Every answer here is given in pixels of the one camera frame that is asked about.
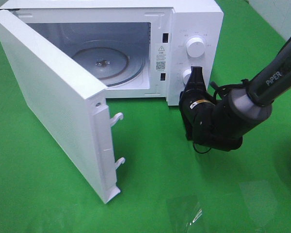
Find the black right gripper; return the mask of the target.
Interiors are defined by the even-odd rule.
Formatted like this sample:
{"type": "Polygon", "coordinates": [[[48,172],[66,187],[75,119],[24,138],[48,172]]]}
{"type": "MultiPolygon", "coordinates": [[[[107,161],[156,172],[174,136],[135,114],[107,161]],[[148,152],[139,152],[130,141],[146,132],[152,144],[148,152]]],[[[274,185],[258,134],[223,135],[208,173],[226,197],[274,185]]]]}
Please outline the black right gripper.
{"type": "Polygon", "coordinates": [[[184,126],[209,126],[215,107],[206,91],[202,67],[191,66],[191,74],[179,97],[179,109],[184,126]]]}

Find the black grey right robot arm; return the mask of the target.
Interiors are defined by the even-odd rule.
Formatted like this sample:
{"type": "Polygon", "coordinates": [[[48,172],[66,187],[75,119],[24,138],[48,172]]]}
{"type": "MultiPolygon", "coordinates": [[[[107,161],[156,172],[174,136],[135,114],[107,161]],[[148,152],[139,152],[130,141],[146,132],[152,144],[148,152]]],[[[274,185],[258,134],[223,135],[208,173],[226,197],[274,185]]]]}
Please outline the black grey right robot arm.
{"type": "Polygon", "coordinates": [[[179,97],[186,138],[209,149],[236,150],[244,134],[269,118],[273,101],[291,88],[291,37],[252,80],[210,85],[213,95],[206,90],[202,67],[192,66],[179,97]]]}

